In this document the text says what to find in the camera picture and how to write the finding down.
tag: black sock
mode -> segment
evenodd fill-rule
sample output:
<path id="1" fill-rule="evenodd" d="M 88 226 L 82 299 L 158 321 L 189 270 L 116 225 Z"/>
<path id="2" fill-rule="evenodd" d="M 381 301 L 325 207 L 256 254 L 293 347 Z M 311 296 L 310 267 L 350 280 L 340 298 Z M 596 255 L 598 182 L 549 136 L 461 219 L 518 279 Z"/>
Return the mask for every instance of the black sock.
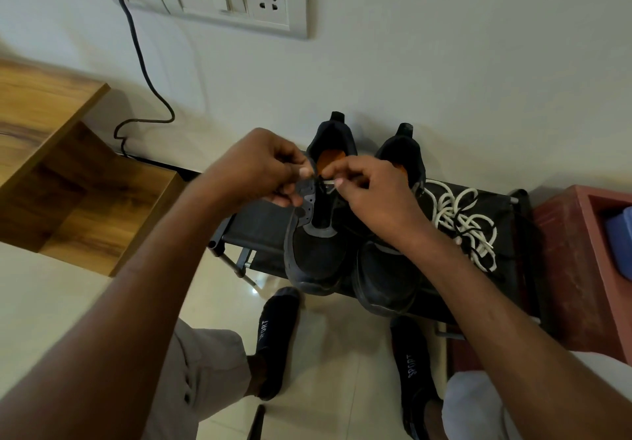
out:
<path id="1" fill-rule="evenodd" d="M 406 316 L 391 321 L 391 339 L 401 384 L 404 428 L 414 439 L 427 439 L 423 411 L 426 403 L 438 399 L 438 395 L 432 380 L 426 339 L 415 321 Z"/>
<path id="2" fill-rule="evenodd" d="M 300 294 L 294 287 L 283 287 L 265 302 L 259 318 L 257 354 L 265 359 L 267 376 L 259 392 L 261 400 L 276 396 L 283 382 L 288 359 L 289 339 L 296 325 Z"/>

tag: left hand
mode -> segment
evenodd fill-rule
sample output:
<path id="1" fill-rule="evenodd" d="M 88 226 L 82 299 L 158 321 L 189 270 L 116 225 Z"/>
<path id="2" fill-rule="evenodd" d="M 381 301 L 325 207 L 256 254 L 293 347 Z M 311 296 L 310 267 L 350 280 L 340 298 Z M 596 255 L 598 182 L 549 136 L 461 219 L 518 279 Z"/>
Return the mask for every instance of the left hand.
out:
<path id="1" fill-rule="evenodd" d="M 265 198 L 282 207 L 300 206 L 296 181 L 313 175 L 304 154 L 289 140 L 257 128 L 229 148 L 199 177 L 220 191 L 237 212 L 243 205 Z"/>

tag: white wall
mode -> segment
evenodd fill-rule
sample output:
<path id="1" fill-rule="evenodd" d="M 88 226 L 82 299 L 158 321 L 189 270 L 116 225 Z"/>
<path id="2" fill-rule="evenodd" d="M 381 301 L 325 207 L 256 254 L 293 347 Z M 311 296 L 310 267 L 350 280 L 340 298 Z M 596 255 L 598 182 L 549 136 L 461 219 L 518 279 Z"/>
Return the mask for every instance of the white wall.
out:
<path id="1" fill-rule="evenodd" d="M 311 2 L 307 41 L 134 13 L 178 120 L 130 149 L 199 170 L 257 125 L 306 145 L 342 110 L 368 150 L 413 124 L 434 178 L 632 190 L 632 0 Z M 0 53 L 110 82 L 89 116 L 104 136 L 164 114 L 111 0 L 0 0 Z"/>

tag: tile floor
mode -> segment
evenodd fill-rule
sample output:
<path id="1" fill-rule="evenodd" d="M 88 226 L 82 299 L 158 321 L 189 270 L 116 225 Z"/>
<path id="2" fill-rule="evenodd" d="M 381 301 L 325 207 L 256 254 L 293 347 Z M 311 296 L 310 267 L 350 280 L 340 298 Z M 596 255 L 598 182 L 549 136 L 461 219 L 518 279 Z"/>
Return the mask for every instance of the tile floor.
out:
<path id="1" fill-rule="evenodd" d="M 236 258 L 238 250 L 227 249 Z M 105 277 L 0 244 L 0 395 L 74 322 L 107 284 Z M 247 353 L 256 345 L 265 300 L 288 281 L 249 275 L 261 293 L 219 259 L 202 258 L 181 317 L 193 327 L 231 329 Z M 446 383 L 445 344 L 422 323 L 440 395 Z M 201 423 L 198 439 L 246 439 L 256 398 L 245 398 Z M 281 395 L 267 404 L 263 438 L 408 439 L 399 418 L 399 381 L 389 321 L 338 294 L 308 296 Z"/>

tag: white shoelace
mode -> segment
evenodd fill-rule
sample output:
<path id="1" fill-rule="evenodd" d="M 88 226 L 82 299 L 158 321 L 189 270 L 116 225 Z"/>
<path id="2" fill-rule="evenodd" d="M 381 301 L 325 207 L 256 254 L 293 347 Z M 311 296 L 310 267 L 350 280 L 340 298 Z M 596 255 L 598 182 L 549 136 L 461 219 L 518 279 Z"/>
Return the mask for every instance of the white shoelace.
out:
<path id="1" fill-rule="evenodd" d="M 454 197 L 454 194 L 450 188 L 443 182 L 438 180 L 426 180 L 427 184 L 435 184 L 446 190 L 437 200 L 434 194 L 425 189 L 425 192 L 430 195 L 432 199 L 432 223 L 435 227 L 440 225 L 448 230 L 457 232 L 457 236 L 454 238 L 454 242 L 457 245 L 461 245 L 462 238 L 467 237 L 470 240 L 470 259 L 476 264 L 478 268 L 483 272 L 494 272 L 496 270 L 496 254 L 494 253 L 494 241 L 496 240 L 496 227 L 494 226 L 494 220 L 490 219 L 486 215 L 481 213 L 474 213 L 472 215 L 465 215 L 463 212 L 470 210 L 474 207 L 478 201 L 478 190 L 469 188 L 465 189 L 459 195 Z M 474 195 L 473 201 L 467 206 L 459 206 L 463 197 L 472 193 Z M 477 222 L 477 220 L 485 220 L 492 228 L 492 234 L 490 238 L 486 238 L 483 228 Z M 481 264 L 481 260 L 487 255 L 492 259 L 491 267 L 487 268 Z"/>

